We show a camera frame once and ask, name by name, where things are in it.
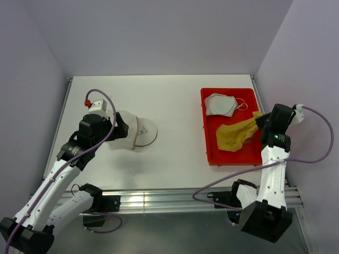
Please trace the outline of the yellow bra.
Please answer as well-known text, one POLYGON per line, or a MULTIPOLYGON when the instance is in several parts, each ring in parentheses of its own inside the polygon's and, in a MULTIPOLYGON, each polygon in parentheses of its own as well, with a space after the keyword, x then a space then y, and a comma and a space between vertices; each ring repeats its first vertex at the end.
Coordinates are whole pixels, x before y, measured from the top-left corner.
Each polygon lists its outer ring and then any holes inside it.
POLYGON ((217 147, 221 151, 236 152, 244 142, 258 130, 256 119, 263 116, 262 112, 253 112, 253 117, 232 125, 222 124, 216 130, 217 147))

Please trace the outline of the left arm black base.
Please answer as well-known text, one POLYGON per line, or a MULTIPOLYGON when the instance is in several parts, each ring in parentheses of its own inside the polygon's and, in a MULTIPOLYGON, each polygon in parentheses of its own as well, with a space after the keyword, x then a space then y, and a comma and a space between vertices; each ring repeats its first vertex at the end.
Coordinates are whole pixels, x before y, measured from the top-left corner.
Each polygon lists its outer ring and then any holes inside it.
MULTIPOLYGON (((99 204, 91 207, 89 211, 104 214, 118 212, 120 208, 120 201, 120 195, 104 195, 102 196, 99 204)), ((97 229, 104 226, 107 220, 107 216, 86 214, 83 215, 83 226, 91 229, 97 229)))

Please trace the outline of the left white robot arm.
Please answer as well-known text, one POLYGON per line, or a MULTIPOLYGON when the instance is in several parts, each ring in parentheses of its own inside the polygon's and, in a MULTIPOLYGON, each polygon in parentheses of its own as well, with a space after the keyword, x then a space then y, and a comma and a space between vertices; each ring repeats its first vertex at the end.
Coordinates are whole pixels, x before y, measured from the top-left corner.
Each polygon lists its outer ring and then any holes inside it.
POLYGON ((49 176, 35 194, 13 218, 1 220, 6 253, 10 247, 23 253, 47 253, 56 234, 79 214, 105 214, 107 205, 103 191, 91 184, 79 187, 76 194, 60 207, 56 204, 95 157, 101 144, 126 138, 128 129, 119 113, 115 113, 113 119, 94 113, 83 117, 78 130, 61 147, 49 176))

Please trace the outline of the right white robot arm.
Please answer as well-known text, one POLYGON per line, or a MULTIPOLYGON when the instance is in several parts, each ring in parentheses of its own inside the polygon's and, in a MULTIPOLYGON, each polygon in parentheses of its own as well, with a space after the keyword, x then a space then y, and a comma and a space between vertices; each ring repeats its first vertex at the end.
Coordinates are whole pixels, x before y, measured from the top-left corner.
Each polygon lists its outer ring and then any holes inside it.
POLYGON ((216 208, 230 206, 230 221, 242 232, 276 243, 292 223, 284 193, 286 159, 291 138, 286 131, 295 116, 293 108, 275 104, 272 111, 256 119, 262 144, 260 186, 246 180, 236 180, 230 191, 210 192, 216 208))

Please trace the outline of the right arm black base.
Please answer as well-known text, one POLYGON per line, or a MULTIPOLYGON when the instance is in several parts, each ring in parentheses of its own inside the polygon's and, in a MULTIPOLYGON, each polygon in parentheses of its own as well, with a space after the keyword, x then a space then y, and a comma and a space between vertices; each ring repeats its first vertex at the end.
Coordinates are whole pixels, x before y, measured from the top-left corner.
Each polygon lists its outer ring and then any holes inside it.
MULTIPOLYGON (((228 205, 232 207, 240 208, 241 204, 240 201, 236 196, 234 196, 231 191, 224 191, 224 192, 209 192, 207 194, 207 198, 213 201, 214 203, 220 203, 223 205, 228 205)), ((228 211, 227 216, 231 223, 238 224, 240 211, 228 211)))

